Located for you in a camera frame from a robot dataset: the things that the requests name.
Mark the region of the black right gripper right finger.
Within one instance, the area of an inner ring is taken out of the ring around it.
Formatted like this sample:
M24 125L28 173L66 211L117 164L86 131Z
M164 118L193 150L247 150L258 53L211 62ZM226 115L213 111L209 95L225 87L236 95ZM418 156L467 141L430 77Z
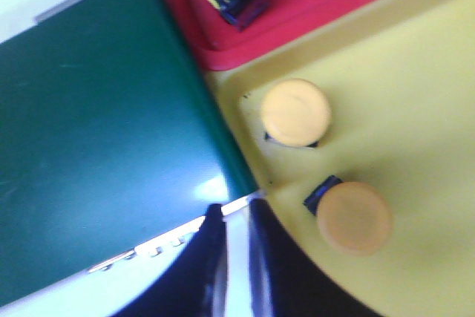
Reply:
M325 275L263 199L249 204L253 316L377 316Z

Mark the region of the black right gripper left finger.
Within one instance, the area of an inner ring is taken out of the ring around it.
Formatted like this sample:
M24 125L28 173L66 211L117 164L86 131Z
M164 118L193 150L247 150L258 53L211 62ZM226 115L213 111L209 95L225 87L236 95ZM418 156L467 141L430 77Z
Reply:
M205 219L171 266L115 316L211 316L215 276L226 245L220 204Z

